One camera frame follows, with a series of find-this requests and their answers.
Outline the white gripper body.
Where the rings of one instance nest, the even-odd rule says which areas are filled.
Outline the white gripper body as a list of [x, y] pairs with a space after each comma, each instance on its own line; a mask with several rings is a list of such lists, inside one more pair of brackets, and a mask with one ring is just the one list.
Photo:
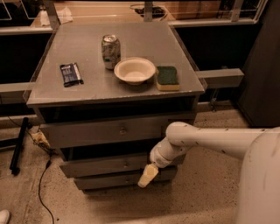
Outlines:
[[158, 142], [150, 152], [150, 161], [158, 168], [165, 168], [179, 155], [178, 147], [167, 139]]

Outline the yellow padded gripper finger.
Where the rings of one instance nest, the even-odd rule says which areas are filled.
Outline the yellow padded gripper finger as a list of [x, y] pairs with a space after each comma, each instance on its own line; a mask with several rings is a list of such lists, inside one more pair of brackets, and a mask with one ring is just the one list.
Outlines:
[[137, 184], [145, 188], [157, 175], [158, 167], [155, 164], [147, 164]]

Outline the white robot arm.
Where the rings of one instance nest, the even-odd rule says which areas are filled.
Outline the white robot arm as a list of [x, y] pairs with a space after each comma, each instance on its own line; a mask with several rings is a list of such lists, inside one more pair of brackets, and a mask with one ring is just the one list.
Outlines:
[[280, 224], [280, 128], [202, 129], [173, 122], [150, 152], [138, 181], [146, 187], [160, 168], [193, 147], [208, 148], [242, 160], [236, 224]]

